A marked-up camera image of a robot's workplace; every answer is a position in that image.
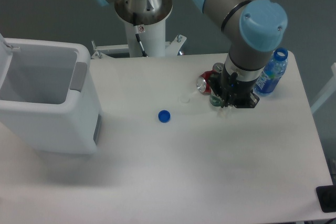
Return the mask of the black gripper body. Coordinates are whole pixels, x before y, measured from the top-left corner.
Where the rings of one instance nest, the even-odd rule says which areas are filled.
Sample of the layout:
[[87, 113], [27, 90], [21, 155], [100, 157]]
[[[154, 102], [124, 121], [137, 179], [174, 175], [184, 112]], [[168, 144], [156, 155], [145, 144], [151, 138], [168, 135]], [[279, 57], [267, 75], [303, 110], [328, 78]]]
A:
[[252, 109], [260, 100], [253, 92], [257, 80], [240, 81], [236, 72], [228, 74], [226, 70], [219, 76], [211, 75], [209, 79], [214, 92], [222, 100], [221, 108], [234, 106], [238, 109]]

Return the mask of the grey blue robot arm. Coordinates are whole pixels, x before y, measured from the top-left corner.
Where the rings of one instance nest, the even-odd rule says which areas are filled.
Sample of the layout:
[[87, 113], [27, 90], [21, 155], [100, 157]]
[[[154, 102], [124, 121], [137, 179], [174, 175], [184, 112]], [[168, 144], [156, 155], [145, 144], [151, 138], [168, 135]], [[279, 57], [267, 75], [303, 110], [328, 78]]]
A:
[[[165, 22], [172, 0], [97, 0], [114, 3], [128, 33], [132, 57], [166, 55], [165, 35], [150, 27]], [[216, 24], [231, 46], [221, 71], [207, 79], [213, 105], [254, 108], [259, 97], [253, 87], [271, 53], [278, 47], [288, 25], [284, 9], [270, 0], [193, 0], [197, 8]]]

